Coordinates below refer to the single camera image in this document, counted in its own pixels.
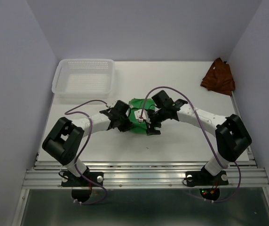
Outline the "green microfibre towel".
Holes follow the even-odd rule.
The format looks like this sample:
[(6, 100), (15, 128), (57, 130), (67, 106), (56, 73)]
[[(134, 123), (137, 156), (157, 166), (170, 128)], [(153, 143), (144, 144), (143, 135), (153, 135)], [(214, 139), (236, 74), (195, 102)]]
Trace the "green microfibre towel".
[[(138, 120), (135, 118), (135, 111), (141, 109), (143, 103), (144, 99), (136, 99), (136, 98), (133, 98), (128, 102), (128, 105), (132, 107), (129, 119), (133, 123), (133, 127), (130, 129), (130, 131), (135, 134), (146, 135), (146, 129), (147, 129), (146, 124), (139, 123)], [(152, 99), (147, 99), (144, 109), (155, 110), (155, 102)]]

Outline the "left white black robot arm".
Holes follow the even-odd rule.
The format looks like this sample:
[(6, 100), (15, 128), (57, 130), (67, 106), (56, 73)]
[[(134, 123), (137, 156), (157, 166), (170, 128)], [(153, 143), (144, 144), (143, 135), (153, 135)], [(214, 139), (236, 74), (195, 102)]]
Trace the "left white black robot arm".
[(85, 185), (88, 182), (88, 167), (77, 157), (82, 138), (115, 128), (121, 132), (129, 131), (133, 125), (127, 116), (129, 109), (128, 104), (118, 100), (114, 106), (93, 116), (73, 121), (61, 117), (44, 139), (42, 149), (72, 174), (72, 180), (77, 185)]

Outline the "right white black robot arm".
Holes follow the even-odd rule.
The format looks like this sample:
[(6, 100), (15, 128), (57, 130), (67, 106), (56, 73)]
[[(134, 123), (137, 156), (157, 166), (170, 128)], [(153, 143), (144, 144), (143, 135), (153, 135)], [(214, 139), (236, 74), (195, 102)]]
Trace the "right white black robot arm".
[(164, 90), (155, 94), (152, 100), (157, 110), (142, 108), (137, 117), (139, 122), (146, 123), (148, 135), (160, 134), (157, 129), (161, 127), (161, 123), (171, 119), (200, 128), (206, 139), (209, 139), (208, 134), (215, 137), (217, 150), (208, 141), (214, 156), (200, 172), (200, 178), (206, 184), (215, 181), (217, 175), (231, 162), (236, 162), (252, 143), (249, 132), (236, 114), (227, 117), (198, 109), (186, 96), (173, 101)]

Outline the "white perforated plastic basket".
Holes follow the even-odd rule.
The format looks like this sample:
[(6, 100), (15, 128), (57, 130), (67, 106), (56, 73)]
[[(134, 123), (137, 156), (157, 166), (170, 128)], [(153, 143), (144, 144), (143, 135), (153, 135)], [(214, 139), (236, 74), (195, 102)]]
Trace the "white perforated plastic basket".
[(52, 82), (52, 92), (64, 97), (107, 98), (115, 79), (111, 59), (63, 59)]

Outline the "brown microfibre towel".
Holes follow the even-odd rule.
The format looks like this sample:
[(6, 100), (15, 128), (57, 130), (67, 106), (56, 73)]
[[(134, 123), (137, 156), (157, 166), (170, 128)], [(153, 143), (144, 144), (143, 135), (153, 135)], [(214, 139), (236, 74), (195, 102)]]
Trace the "brown microfibre towel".
[(213, 61), (206, 75), (201, 81), (201, 87), (208, 91), (232, 96), (232, 92), (236, 89), (235, 82), (230, 70), (230, 66), (217, 58)]

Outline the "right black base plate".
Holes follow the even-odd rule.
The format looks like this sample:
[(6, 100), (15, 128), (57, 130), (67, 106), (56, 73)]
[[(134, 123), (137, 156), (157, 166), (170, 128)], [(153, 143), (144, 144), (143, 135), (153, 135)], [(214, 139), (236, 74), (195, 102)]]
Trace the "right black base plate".
[(226, 186), (229, 184), (226, 171), (222, 170), (216, 176), (211, 175), (207, 171), (187, 171), (182, 183), (187, 187), (195, 186)]

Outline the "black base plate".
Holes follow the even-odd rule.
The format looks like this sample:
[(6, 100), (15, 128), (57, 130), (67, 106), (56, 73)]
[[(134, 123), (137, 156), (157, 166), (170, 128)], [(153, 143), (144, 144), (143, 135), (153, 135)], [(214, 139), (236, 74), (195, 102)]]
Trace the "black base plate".
[(195, 186), (226, 186), (229, 184), (226, 171), (222, 170), (216, 176), (211, 175), (207, 171), (187, 171), (182, 183), (187, 187)]
[(61, 177), (62, 187), (99, 187), (103, 186), (104, 173), (103, 172), (89, 172), (85, 173), (85, 177), (90, 180), (87, 181), (83, 177), (76, 177), (67, 170), (59, 171), (58, 175)]

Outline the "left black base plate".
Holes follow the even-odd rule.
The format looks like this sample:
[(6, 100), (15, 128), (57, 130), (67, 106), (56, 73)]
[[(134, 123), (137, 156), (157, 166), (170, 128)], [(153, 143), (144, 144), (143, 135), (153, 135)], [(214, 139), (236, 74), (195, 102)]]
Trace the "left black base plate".
[(62, 187), (99, 187), (103, 186), (104, 173), (103, 172), (89, 172), (85, 173), (85, 177), (90, 180), (87, 181), (83, 177), (76, 177), (67, 170), (59, 171), (58, 175), (61, 177)]

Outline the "aluminium mounting rail frame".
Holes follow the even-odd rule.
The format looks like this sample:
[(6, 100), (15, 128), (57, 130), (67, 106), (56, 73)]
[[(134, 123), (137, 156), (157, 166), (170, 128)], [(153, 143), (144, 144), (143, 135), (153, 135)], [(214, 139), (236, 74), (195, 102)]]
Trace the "aluminium mounting rail frame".
[[(147, 137), (143, 137), (139, 148), (118, 149), (116, 145), (106, 148), (99, 144), (95, 149), (91, 143), (82, 159), (93, 172), (104, 173), (108, 190), (184, 189), (185, 173), (199, 170), (205, 158), (211, 156), (207, 143), (194, 135), (184, 145), (174, 145), (169, 152), (148, 145)], [(46, 151), (38, 150), (33, 168), (25, 174), (13, 225), (25, 222), (31, 190), (61, 189), (57, 174), (61, 168)], [(269, 178), (266, 170), (257, 165), (251, 148), (226, 172), (228, 188), (234, 188), (236, 194), (231, 199), (223, 199), (223, 204), (232, 206), (222, 218), (230, 219), (233, 225), (269, 226)]]

